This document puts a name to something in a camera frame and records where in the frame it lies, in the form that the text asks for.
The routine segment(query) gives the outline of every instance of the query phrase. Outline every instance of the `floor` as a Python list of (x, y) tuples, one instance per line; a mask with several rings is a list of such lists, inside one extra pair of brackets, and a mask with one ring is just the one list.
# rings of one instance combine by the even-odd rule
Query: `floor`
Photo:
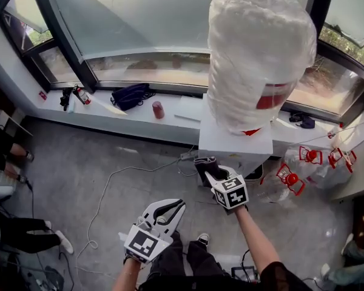
[[(176, 160), (186, 148), (154, 144), (120, 136), (67, 127), (52, 122), (30, 119), (26, 128), (33, 138), (24, 145), (35, 154), (35, 160), (24, 171), (34, 187), (35, 217), (52, 222), (71, 240), (75, 254), (69, 256), (74, 290), (111, 290), (124, 259), (122, 234), (152, 202), (166, 198), (181, 198), (187, 209), (179, 230), (185, 244), (206, 231), (211, 236), (209, 251), (221, 265), (230, 270), (239, 265), (247, 249), (234, 215), (227, 216), (208, 190), (197, 187), (191, 161), (164, 167), (156, 172), (125, 170), (113, 175), (95, 218), (89, 237), (98, 243), (90, 246), (78, 259), (78, 267), (98, 273), (75, 269), (78, 253), (84, 248), (90, 220), (97, 211), (101, 194), (109, 175), (127, 166), (155, 169)], [(351, 202), (338, 204), (324, 199), (317, 190), (305, 190), (297, 199), (282, 204), (263, 204), (251, 191), (249, 211), (262, 231), (272, 241), (285, 266), (301, 279), (320, 278), (320, 268), (329, 263), (340, 267), (340, 251), (352, 227)], [(31, 216), (31, 193), (20, 187), (5, 203), (15, 215)], [(58, 248), (39, 253), (43, 266), (64, 274), (65, 290), (71, 282), (64, 258), (58, 259)], [(40, 268), (36, 255), (22, 253), (23, 265)], [(251, 256), (246, 265), (253, 265)], [(149, 267), (140, 273), (146, 279)], [(33, 273), (44, 279), (41, 273)], [(318, 290), (312, 281), (309, 286)], [(332, 286), (325, 285), (325, 290)]]

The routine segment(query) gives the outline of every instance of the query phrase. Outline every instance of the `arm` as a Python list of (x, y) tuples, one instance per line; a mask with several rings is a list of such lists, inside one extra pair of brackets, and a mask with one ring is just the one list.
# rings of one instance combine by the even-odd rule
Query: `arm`
[(128, 258), (116, 280), (113, 291), (135, 291), (140, 271), (140, 262)]
[(256, 268), (261, 275), (262, 271), (272, 262), (280, 262), (278, 253), (274, 246), (265, 237), (263, 232), (256, 225), (249, 212), (244, 206), (239, 206), (235, 210), (238, 223), (243, 231), (245, 240)]

